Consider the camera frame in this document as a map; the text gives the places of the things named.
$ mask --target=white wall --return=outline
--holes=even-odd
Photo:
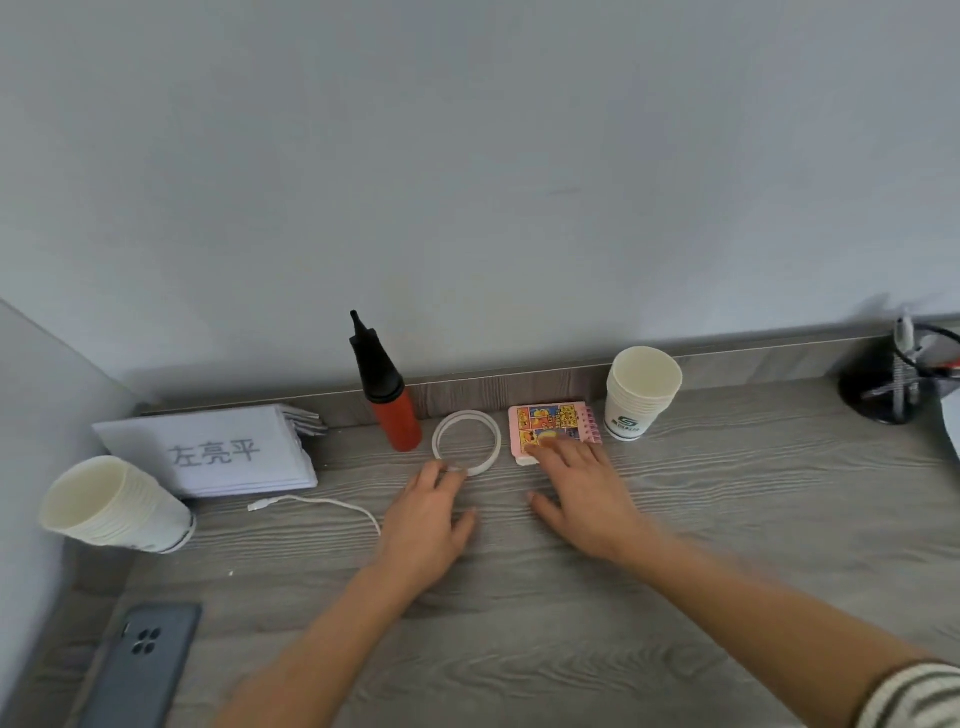
[[[159,395],[960,311],[955,0],[12,0],[0,296]]]
[[[62,539],[36,524],[70,466],[103,452],[90,424],[133,396],[0,303],[0,713],[60,586]]]

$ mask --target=white paper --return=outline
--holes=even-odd
[[[317,476],[282,405],[99,423],[107,449],[179,497],[312,488]]]
[[[953,443],[953,449],[960,457],[960,389],[954,390],[942,400],[944,427]]]

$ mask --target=stack of paper cups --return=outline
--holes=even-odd
[[[190,540],[197,522],[156,478],[104,455],[57,479],[40,506],[40,525],[94,546],[171,553]]]
[[[659,349],[632,347],[620,352],[607,377],[607,431],[617,440],[638,439],[670,406],[683,383],[680,365]]]

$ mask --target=phone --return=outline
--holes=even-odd
[[[133,607],[93,684],[79,728],[162,728],[202,611],[199,604]]]

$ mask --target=pink notebook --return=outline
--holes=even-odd
[[[583,401],[556,404],[523,404],[511,407],[510,452],[518,465],[535,465],[537,460],[526,454],[528,445],[535,445],[541,437],[565,434],[585,443],[599,443],[600,428],[593,411]]]

